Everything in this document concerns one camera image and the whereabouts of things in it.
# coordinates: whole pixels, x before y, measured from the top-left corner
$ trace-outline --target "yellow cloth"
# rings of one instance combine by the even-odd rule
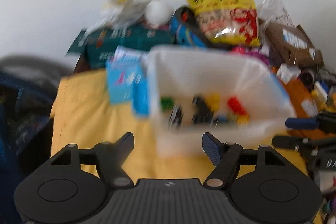
[[[123,169],[134,182],[138,178],[199,178],[201,182],[206,179],[213,165],[205,154],[160,158],[156,153],[155,136],[149,121],[134,117],[128,103],[110,105],[105,83],[105,70],[62,79],[51,112],[54,117],[52,155],[69,143],[78,144],[80,149],[92,148],[103,141],[115,142],[125,132],[132,132],[135,146]],[[263,143],[270,145],[271,139]],[[297,152],[279,152],[306,173],[305,163]],[[94,166],[85,165],[82,169],[97,175]],[[239,175],[253,169],[254,166],[242,166]],[[320,217],[317,217],[315,224],[320,223]]]

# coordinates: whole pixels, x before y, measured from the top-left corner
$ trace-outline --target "green object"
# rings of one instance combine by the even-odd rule
[[[171,97],[162,97],[161,107],[163,111],[171,110],[174,107],[174,99]]]
[[[85,29],[83,29],[70,46],[68,53],[83,54],[91,68],[103,68],[118,45],[149,52],[153,46],[175,42],[174,36],[168,30],[147,29],[144,25],[129,27],[125,36],[122,35],[122,31],[116,37],[112,37],[112,33],[112,29],[104,28],[84,38]]]

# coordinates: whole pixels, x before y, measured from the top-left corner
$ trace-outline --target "yellow snack bag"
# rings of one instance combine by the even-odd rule
[[[187,0],[211,42],[259,46],[253,0]]]

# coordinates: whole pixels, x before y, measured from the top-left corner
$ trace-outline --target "white ball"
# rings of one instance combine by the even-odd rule
[[[151,1],[145,9],[145,20],[148,24],[159,26],[166,24],[173,16],[174,9],[162,0]]]

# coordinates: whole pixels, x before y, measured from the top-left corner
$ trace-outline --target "white plastic bin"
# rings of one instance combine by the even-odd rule
[[[154,47],[148,55],[151,121],[161,156],[203,153],[202,134],[210,132],[221,142],[252,148],[266,136],[285,129],[295,117],[289,97],[268,68],[256,59],[218,50]],[[169,128],[161,110],[163,96],[190,97],[217,92],[226,104],[237,96],[250,115],[246,125],[225,124]]]

